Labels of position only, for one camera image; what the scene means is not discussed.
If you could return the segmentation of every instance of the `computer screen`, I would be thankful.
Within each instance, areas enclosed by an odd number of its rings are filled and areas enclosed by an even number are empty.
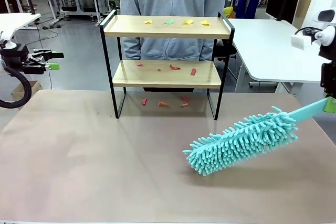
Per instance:
[[[282,13],[282,20],[293,23],[295,11],[299,0],[287,0],[284,12]],[[284,0],[268,0],[266,13],[274,18],[278,18]]]

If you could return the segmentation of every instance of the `gray hoodie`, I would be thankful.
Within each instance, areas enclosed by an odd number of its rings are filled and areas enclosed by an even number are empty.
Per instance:
[[[225,0],[120,0],[122,15],[217,17]],[[124,38],[128,59],[211,60],[213,40]]]

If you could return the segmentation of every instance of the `wooden shelf board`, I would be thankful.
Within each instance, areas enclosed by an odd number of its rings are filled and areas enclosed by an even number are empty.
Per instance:
[[[192,69],[197,69],[191,76]],[[113,77],[115,87],[219,89],[220,78],[212,61],[121,60]]]
[[[173,24],[165,24],[172,19]],[[192,19],[194,23],[185,25],[184,21],[189,19]],[[145,24],[147,20],[152,20],[152,24]],[[200,24],[205,20],[211,25]],[[108,37],[196,39],[228,39],[230,37],[230,30],[221,18],[209,17],[117,15],[106,25],[104,32]]]

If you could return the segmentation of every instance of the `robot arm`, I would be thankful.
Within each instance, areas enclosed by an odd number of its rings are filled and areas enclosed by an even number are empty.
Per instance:
[[[27,78],[21,74],[43,74],[52,69],[47,63],[50,59],[64,58],[62,52],[53,52],[49,49],[34,50],[29,53],[26,45],[15,44],[11,41],[14,30],[0,32],[0,55],[3,69],[10,76],[17,78],[23,85],[25,94],[23,98],[16,102],[5,102],[0,100],[0,107],[14,109],[25,105],[31,94],[31,86]]]
[[[315,40],[321,42],[319,56],[331,60],[330,63],[322,65],[321,87],[328,97],[336,99],[336,8],[319,12],[315,21],[329,26],[324,30],[313,27],[300,29],[303,36],[293,35],[292,45],[304,50]]]

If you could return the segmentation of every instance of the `hoodie zipper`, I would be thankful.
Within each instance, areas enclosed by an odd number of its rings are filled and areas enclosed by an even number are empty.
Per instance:
[[[172,9],[171,9],[171,16],[173,16],[173,6],[174,6],[174,0],[172,0]],[[164,53],[164,60],[167,60],[167,52],[168,52],[168,47],[170,44],[171,38],[168,39],[167,47]]]

